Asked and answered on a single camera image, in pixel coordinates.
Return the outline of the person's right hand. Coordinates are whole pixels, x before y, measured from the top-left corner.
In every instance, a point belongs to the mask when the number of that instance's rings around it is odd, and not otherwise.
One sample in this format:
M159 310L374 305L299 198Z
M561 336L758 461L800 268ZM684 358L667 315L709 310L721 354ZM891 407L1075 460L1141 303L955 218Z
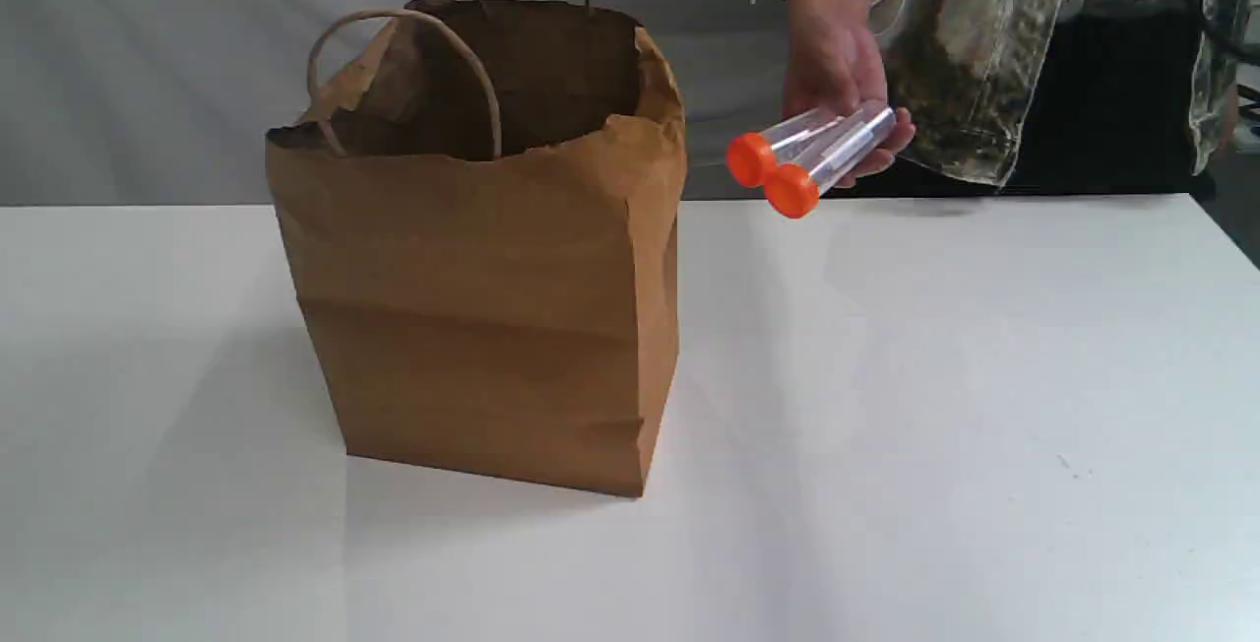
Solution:
M890 103L883 57L868 25L873 1L785 0L784 117L815 108L850 116L868 102Z

